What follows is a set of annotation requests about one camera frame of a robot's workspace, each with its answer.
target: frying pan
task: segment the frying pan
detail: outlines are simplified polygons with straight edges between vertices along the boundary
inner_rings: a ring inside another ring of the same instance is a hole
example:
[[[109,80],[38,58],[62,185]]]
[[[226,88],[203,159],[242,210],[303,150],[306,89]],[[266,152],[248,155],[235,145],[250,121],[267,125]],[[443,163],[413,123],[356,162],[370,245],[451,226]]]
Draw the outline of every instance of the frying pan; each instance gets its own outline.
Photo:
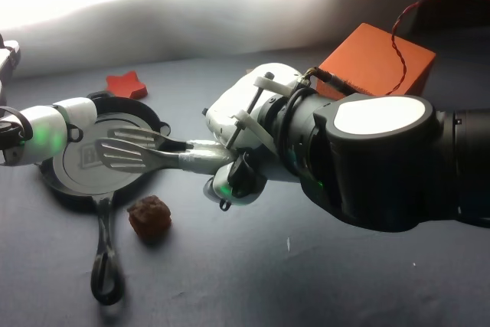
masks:
[[[117,126],[137,126],[170,133],[170,126],[161,122],[144,103],[115,97],[106,91],[90,94],[97,108],[93,127],[85,129],[79,142],[71,142],[65,150],[43,161],[39,167],[44,181],[68,201],[91,201],[99,218],[99,244],[93,262],[90,287],[93,296],[103,305],[118,302],[124,293],[124,279],[118,265],[110,235],[110,208],[114,194],[137,186],[141,174],[116,172],[99,161],[95,141],[107,136]]]

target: table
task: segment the table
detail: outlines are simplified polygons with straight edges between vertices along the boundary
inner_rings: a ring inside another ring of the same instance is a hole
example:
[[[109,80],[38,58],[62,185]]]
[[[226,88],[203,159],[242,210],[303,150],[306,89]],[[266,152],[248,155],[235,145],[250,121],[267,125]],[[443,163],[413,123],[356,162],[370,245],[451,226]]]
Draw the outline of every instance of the table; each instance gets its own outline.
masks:
[[[438,53],[424,96],[440,108],[489,107],[490,29],[414,37]],[[8,105],[23,109],[85,96],[105,76],[136,70],[143,100],[179,139],[209,139],[201,111],[246,69],[282,62],[305,70],[333,50],[93,70],[16,80]],[[0,169],[0,325],[478,326],[490,320],[490,231],[455,221],[382,234],[343,224],[299,185],[270,181],[253,204],[224,213],[202,195],[207,177],[159,172],[155,194],[173,226],[158,247],[141,244],[120,203],[114,243],[126,298],[99,306],[90,292],[94,212],[59,204],[34,166]]]

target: white oval panel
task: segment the white oval panel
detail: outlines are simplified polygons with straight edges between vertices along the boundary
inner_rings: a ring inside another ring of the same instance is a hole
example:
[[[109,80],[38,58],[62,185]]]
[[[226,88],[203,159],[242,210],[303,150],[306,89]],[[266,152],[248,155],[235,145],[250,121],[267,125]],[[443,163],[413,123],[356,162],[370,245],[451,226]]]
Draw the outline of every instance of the white oval panel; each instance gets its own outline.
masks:
[[[334,126],[349,134],[380,134],[415,123],[425,111],[423,103],[406,96],[351,101],[340,105]]]

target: red wire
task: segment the red wire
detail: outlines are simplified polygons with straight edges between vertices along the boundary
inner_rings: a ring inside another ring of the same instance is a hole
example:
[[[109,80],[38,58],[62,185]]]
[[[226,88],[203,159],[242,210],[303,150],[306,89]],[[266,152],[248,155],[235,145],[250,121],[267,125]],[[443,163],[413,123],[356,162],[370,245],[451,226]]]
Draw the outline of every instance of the red wire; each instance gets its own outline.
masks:
[[[388,92],[387,95],[391,95],[393,92],[398,90],[400,88],[401,84],[403,83],[403,81],[405,80],[405,76],[407,75],[407,63],[405,62],[405,58],[403,58],[403,55],[401,54],[400,50],[398,49],[397,43],[395,42],[395,34],[397,33],[398,26],[400,25],[402,18],[405,15],[407,15],[407,13],[409,11],[411,11],[412,9],[420,7],[426,1],[428,1],[428,0],[419,0],[418,2],[413,3],[412,5],[409,5],[408,7],[406,7],[405,10],[402,11],[401,14],[398,16],[397,21],[395,22],[393,28],[391,29],[391,46],[393,47],[393,49],[395,49],[398,57],[401,60],[401,63],[403,65],[403,74],[401,76],[400,82],[398,82],[398,84],[395,87],[393,87],[393,89],[390,92]]]

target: red star-shaped object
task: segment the red star-shaped object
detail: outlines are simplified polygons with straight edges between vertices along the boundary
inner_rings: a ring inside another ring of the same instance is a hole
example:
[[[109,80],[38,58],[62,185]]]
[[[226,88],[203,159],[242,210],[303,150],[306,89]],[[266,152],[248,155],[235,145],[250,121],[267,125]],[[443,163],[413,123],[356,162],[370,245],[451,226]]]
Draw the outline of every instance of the red star-shaped object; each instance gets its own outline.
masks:
[[[107,76],[107,90],[118,97],[127,97],[130,99],[142,99],[148,94],[146,85],[141,83],[134,70],[123,76]]]

